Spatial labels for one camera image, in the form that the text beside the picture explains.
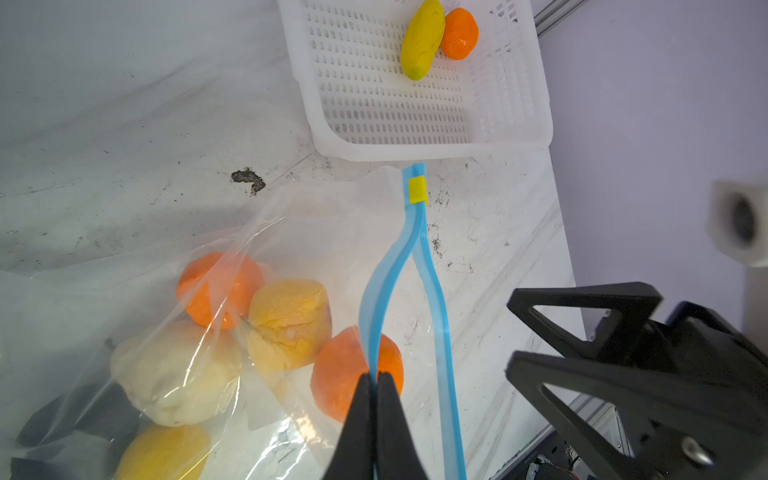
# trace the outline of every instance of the yellow toy banana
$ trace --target yellow toy banana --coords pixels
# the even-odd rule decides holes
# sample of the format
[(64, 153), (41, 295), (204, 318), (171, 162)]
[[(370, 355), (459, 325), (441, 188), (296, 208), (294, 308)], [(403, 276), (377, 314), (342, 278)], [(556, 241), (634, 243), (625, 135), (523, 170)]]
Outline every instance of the yellow toy banana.
[(426, 0), (413, 15), (402, 40), (400, 64), (411, 80), (421, 80), (429, 73), (432, 60), (445, 33), (445, 12), (438, 0)]

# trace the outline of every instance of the blue zipper seal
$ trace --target blue zipper seal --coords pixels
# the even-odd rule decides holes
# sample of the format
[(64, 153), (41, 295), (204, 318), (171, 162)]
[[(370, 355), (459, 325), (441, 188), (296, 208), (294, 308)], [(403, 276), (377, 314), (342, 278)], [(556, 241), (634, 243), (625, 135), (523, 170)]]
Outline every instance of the blue zipper seal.
[(359, 328), (362, 349), (366, 355), (371, 377), (376, 384), (376, 366), (379, 364), (379, 343), (381, 341), (384, 316), (397, 279), (408, 257), (413, 255), (416, 269), (424, 284), (429, 309), (432, 314), (432, 329), (435, 332), (435, 364), (437, 366), (438, 394), (440, 405), (440, 430), (442, 433), (442, 461), (446, 480), (466, 480), (461, 425), (458, 421), (458, 402), (453, 376), (451, 354), (451, 333), (448, 323), (448, 309), (445, 307), (440, 282), (432, 262), (427, 235), (426, 200), (412, 203), (413, 196), (409, 182), (426, 175), (426, 164), (416, 164), (402, 171), (402, 190), (406, 205), (406, 222), (397, 241), (389, 248), (384, 258), (373, 271), (360, 304)]

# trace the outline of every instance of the clear plastic bag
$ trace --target clear plastic bag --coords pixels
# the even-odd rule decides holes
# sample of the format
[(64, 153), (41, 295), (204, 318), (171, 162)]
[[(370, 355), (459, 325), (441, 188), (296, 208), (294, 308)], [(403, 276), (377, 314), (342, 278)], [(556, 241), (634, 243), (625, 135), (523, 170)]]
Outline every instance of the clear plastic bag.
[[(349, 390), (328, 372), (357, 371), (346, 337), (371, 359), (381, 326), (361, 320), (363, 297), (409, 225), (407, 180), (384, 167), (355, 182), (292, 184), (241, 229), (31, 280), (0, 273), (0, 449), (9, 469), (0, 475), (319, 478), (342, 426), (336, 397)], [(399, 265), (383, 333), (402, 357), (406, 417), (440, 398), (445, 456), (424, 441), (440, 423), (410, 425), (425, 470), (464, 478), (455, 393), (453, 410), (443, 405), (452, 371), (445, 344), (435, 364), (436, 303), (419, 279), (424, 260)], [(350, 350), (322, 356), (331, 347)]]

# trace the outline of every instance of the orange toy fruit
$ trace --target orange toy fruit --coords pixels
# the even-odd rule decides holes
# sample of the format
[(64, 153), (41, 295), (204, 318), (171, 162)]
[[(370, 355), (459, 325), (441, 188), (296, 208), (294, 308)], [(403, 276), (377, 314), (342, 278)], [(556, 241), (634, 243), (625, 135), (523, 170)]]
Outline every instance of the orange toy fruit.
[[(221, 258), (223, 252), (209, 253), (205, 257), (198, 258), (187, 265), (181, 273), (179, 284), (176, 285), (176, 298), (181, 300), (192, 290)], [(248, 314), (250, 300), (253, 294), (264, 285), (264, 275), (256, 262), (249, 257), (243, 258), (240, 270), (232, 282), (230, 292), (227, 294), (227, 311), (224, 313), (222, 329), (230, 329), (235, 326), (231, 313), (238, 316)], [(210, 310), (210, 289), (208, 282), (197, 290), (187, 304), (187, 313), (198, 325), (209, 326), (214, 315)]]
[[(326, 343), (315, 359), (310, 388), (317, 408), (337, 422), (344, 423), (352, 405), (357, 380), (368, 371), (358, 328), (351, 326), (344, 329)], [(397, 393), (402, 393), (402, 355), (386, 335), (382, 335), (379, 347), (379, 372), (391, 374)]]
[(478, 44), (479, 37), (480, 30), (475, 17), (465, 9), (457, 8), (445, 16), (445, 34), (440, 48), (446, 57), (463, 60)]

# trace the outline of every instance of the pale yellow toy fruit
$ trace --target pale yellow toy fruit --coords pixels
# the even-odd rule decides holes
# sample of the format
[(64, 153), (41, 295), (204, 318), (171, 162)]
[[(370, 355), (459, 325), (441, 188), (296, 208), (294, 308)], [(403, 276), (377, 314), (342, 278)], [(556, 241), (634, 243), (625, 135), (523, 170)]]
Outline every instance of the pale yellow toy fruit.
[(421, 80), (429, 73), (432, 60), (445, 33), (445, 12), (438, 0), (426, 0), (413, 15), (402, 40), (400, 64), (411, 80)]
[(128, 446), (114, 480), (198, 480), (210, 450), (208, 432), (196, 425), (153, 425)]
[(328, 293), (314, 280), (268, 283), (253, 295), (248, 323), (248, 353), (261, 372), (301, 368), (331, 338)]
[(118, 345), (110, 370), (134, 407), (158, 425), (194, 425), (224, 412), (242, 359), (229, 331), (189, 320), (150, 327)]

